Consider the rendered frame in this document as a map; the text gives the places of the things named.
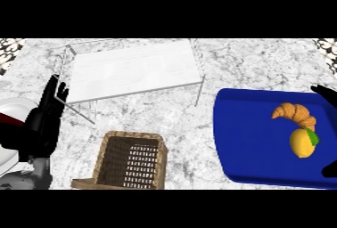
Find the yellow lemon with green leaf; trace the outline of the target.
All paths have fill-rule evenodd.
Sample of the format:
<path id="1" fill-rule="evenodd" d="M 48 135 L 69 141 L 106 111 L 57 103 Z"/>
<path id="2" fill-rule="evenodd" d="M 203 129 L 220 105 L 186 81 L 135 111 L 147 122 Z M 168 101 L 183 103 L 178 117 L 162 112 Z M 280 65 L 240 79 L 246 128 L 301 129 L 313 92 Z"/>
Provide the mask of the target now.
<path id="1" fill-rule="evenodd" d="M 298 128 L 289 135 L 289 146 L 293 155 L 304 159 L 307 158 L 319 144 L 319 137 L 308 128 Z"/>

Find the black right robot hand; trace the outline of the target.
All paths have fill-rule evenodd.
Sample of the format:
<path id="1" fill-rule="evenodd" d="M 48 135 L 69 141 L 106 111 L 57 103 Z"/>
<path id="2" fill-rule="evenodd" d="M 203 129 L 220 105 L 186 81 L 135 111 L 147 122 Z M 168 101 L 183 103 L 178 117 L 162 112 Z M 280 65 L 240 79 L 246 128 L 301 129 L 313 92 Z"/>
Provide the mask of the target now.
<path id="1" fill-rule="evenodd" d="M 330 106 L 337 109 L 337 91 L 323 85 L 313 85 L 310 90 L 322 96 Z M 322 168 L 320 174 L 324 178 L 337 178 L 337 159 Z"/>

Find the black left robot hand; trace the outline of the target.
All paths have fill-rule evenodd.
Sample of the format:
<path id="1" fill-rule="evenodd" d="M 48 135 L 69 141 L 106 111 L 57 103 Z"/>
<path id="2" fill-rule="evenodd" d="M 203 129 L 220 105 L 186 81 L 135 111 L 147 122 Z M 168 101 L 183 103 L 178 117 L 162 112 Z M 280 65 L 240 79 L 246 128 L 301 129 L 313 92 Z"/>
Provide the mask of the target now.
<path id="1" fill-rule="evenodd" d="M 29 111 L 23 129 L 19 133 L 17 161 L 48 158 L 54 152 L 60 117 L 64 110 L 67 89 L 66 83 L 57 82 L 58 76 L 51 75 L 42 89 L 38 106 Z"/>

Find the golden croissant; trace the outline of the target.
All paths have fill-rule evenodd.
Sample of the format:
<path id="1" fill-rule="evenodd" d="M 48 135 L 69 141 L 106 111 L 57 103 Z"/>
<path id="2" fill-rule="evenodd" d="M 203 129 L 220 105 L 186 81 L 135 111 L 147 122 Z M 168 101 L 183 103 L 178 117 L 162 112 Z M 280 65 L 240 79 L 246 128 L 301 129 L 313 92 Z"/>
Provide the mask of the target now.
<path id="1" fill-rule="evenodd" d="M 286 118 L 301 127 L 314 131 L 316 128 L 316 118 L 310 115 L 308 109 L 301 104 L 293 104 L 289 102 L 283 102 L 273 109 L 270 114 L 270 118 Z"/>

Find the white and red appliance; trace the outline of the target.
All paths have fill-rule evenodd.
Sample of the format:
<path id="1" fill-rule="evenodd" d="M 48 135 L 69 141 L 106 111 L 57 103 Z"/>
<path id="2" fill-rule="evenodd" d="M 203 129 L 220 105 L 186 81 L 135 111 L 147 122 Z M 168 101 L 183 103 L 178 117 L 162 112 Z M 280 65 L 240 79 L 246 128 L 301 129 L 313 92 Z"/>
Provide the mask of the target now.
<path id="1" fill-rule="evenodd" d="M 21 125 L 29 111 L 36 103 L 26 98 L 7 98 L 0 101 L 0 119 L 14 125 Z M 4 149 L 0 145 L 0 176 L 17 164 L 17 151 Z"/>

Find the blue tray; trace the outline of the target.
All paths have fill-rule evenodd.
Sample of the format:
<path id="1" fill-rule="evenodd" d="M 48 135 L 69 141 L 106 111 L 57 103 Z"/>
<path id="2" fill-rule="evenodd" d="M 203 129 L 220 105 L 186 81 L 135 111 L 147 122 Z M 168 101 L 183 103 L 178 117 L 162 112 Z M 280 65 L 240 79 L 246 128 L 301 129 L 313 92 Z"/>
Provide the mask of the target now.
<path id="1" fill-rule="evenodd" d="M 301 159 L 289 147 L 296 124 L 270 114 L 283 102 L 305 106 L 316 118 L 319 144 Z M 337 108 L 313 93 L 224 88 L 212 106 L 212 138 L 222 173 L 239 183 L 337 189 L 320 171 L 337 161 Z"/>

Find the brown wicker basket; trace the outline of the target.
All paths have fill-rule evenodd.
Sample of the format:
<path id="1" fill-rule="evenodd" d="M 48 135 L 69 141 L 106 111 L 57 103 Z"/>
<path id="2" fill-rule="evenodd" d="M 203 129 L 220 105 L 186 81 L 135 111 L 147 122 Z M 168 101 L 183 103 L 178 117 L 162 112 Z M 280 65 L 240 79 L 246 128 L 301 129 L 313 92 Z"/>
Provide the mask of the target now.
<path id="1" fill-rule="evenodd" d="M 157 134 L 109 131 L 91 178 L 73 179 L 70 187 L 82 190 L 162 190 L 166 147 Z"/>

